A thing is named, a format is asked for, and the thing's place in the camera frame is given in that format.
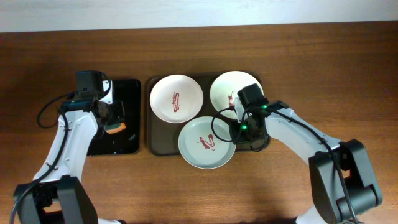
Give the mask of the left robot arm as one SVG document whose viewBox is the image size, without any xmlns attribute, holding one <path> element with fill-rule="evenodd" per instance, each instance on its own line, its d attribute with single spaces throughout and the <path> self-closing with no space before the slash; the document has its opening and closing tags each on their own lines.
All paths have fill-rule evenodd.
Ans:
<svg viewBox="0 0 398 224">
<path fill-rule="evenodd" d="M 107 223 L 85 192 L 81 177 L 93 139 L 126 128 L 122 101 L 110 78 L 96 70 L 76 75 L 77 89 L 63 96 L 49 154 L 32 182 L 14 191 L 10 223 Z"/>
</svg>

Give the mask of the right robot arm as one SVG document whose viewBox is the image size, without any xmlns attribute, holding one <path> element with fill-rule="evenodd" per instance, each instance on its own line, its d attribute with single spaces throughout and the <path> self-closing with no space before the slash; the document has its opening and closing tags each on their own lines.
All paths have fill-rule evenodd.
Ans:
<svg viewBox="0 0 398 224">
<path fill-rule="evenodd" d="M 238 91 L 233 109 L 234 144 L 273 138 L 308 164 L 313 206 L 294 223 L 358 223 L 358 215 L 382 203 L 368 152 L 357 139 L 342 141 L 321 132 L 284 102 L 268 102 L 256 84 Z"/>
</svg>

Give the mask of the pale green plate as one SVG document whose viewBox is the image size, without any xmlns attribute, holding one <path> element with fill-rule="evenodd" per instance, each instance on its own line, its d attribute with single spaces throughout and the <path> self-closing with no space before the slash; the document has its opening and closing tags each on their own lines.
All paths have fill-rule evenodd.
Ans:
<svg viewBox="0 0 398 224">
<path fill-rule="evenodd" d="M 218 118 L 202 116 L 189 121 L 178 137 L 182 157 L 199 169 L 215 169 L 234 155 L 236 145 L 229 142 L 228 124 Z"/>
</svg>

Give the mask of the green and orange sponge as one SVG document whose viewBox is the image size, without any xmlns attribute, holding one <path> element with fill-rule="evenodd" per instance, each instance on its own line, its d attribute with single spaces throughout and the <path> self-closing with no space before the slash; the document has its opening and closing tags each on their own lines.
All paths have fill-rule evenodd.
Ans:
<svg viewBox="0 0 398 224">
<path fill-rule="evenodd" d="M 105 126 L 105 132 L 108 134 L 116 134 L 123 131 L 126 128 L 125 123 L 116 123 Z"/>
</svg>

